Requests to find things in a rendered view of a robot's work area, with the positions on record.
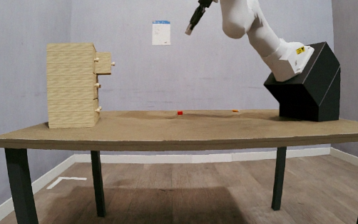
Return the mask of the light wood chest of drawers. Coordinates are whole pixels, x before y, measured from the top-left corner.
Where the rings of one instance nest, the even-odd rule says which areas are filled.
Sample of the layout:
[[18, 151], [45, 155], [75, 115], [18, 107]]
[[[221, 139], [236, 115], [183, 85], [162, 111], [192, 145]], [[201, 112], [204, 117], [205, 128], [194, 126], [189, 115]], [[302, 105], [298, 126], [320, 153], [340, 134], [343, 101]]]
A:
[[49, 128], [94, 127], [93, 42], [46, 47]]

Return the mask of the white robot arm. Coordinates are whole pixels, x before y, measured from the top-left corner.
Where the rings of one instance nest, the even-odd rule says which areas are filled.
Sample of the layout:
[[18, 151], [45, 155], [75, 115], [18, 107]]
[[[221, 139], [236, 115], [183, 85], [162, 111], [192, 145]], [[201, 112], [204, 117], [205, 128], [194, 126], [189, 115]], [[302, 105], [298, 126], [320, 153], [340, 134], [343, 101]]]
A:
[[314, 49], [300, 42], [286, 43], [279, 39], [267, 23], [258, 0], [220, 0], [220, 7], [225, 35], [241, 39], [247, 33], [251, 46], [276, 81], [283, 82], [302, 73]]

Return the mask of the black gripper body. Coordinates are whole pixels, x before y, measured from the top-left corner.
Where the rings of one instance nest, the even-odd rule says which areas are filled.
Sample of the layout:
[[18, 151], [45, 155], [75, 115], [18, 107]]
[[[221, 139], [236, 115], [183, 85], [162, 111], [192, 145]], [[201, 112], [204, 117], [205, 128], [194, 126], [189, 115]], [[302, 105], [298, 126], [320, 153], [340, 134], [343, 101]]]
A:
[[[200, 10], [203, 7], [209, 8], [212, 2], [213, 0], [198, 0], [198, 3], [200, 4]], [[198, 13], [200, 12], [200, 10], [198, 11]]]

